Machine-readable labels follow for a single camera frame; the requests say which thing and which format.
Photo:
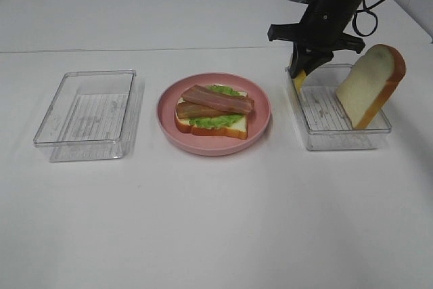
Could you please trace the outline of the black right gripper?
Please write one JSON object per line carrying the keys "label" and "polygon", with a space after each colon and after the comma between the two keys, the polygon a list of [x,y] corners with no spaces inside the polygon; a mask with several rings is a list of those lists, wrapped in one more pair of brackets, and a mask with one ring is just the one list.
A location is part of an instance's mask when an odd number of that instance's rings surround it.
{"label": "black right gripper", "polygon": [[[291,41],[293,51],[289,75],[295,79],[304,69],[306,75],[334,58],[332,51],[351,50],[360,53],[365,44],[359,37],[344,33],[362,0],[314,0],[309,3],[296,24],[272,24],[268,30],[270,41]],[[316,50],[307,55],[305,48]]]}

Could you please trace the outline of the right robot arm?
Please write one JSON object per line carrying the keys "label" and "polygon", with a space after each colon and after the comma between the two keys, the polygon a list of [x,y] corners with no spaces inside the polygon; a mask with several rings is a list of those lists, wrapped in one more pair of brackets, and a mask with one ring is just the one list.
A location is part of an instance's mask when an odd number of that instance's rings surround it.
{"label": "right robot arm", "polygon": [[289,66],[290,77],[309,74],[330,62],[335,51],[361,53],[365,43],[361,37],[348,35],[344,29],[352,20],[362,0],[290,0],[307,5],[301,20],[295,24],[272,24],[270,41],[293,43]]}

